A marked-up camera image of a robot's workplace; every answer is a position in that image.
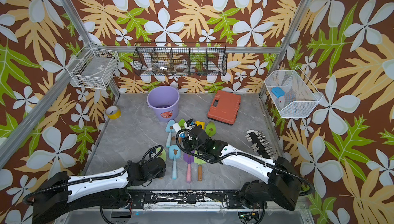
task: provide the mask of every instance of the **white mesh basket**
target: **white mesh basket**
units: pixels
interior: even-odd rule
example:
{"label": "white mesh basket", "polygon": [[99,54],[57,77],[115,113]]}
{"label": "white mesh basket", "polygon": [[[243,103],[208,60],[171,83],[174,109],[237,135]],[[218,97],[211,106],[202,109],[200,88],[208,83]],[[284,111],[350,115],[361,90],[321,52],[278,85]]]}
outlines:
{"label": "white mesh basket", "polygon": [[119,56],[116,51],[90,48],[78,60],[78,64],[70,72],[78,87],[107,89],[115,70]]}
{"label": "white mesh basket", "polygon": [[[282,118],[308,117],[323,97],[309,78],[304,73],[301,72],[301,74],[305,80],[295,70],[278,70],[264,80],[269,95]],[[315,88],[315,93],[311,91],[307,83]],[[275,87],[282,89],[284,95],[277,97],[272,92]]]}

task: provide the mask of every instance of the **blue box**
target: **blue box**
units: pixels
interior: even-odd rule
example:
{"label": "blue box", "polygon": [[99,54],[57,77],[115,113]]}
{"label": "blue box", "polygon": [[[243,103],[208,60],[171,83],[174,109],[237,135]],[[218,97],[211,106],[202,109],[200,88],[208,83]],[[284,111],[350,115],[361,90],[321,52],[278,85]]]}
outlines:
{"label": "blue box", "polygon": [[271,92],[277,97],[283,97],[285,95],[285,92],[283,91],[283,89],[281,89],[280,87],[274,87],[271,89]]}

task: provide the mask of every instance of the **wire basket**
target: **wire basket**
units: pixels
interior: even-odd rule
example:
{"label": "wire basket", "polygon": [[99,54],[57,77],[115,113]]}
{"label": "wire basket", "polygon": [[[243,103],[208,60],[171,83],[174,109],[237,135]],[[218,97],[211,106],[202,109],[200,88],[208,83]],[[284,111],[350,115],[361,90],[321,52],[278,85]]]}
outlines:
{"label": "wire basket", "polygon": [[278,70],[264,80],[282,118],[306,118],[323,98],[310,79],[302,71],[301,74],[304,80],[296,70]]}
{"label": "wire basket", "polygon": [[116,51],[85,47],[78,64],[70,72],[78,87],[107,89],[113,73],[118,67],[119,56]]}
{"label": "wire basket", "polygon": [[209,75],[224,76],[227,72],[226,47],[188,46],[146,46],[135,43],[133,66],[137,75]]}

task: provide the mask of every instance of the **tape roll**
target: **tape roll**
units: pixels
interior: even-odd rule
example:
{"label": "tape roll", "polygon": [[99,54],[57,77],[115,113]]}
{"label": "tape roll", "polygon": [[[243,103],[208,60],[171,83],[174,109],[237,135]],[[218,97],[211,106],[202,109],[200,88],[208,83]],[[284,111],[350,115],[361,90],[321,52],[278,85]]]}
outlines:
{"label": "tape roll", "polygon": [[111,106],[105,110],[105,114],[110,119],[117,119],[121,116],[121,111],[116,106]]}

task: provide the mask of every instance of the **pink handle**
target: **pink handle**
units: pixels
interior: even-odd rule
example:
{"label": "pink handle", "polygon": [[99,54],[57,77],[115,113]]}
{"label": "pink handle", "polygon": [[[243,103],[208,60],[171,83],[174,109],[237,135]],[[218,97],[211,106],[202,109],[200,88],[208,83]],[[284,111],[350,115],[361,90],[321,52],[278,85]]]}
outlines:
{"label": "pink handle", "polygon": [[188,172],[186,173],[186,182],[191,182],[191,164],[188,164]]}

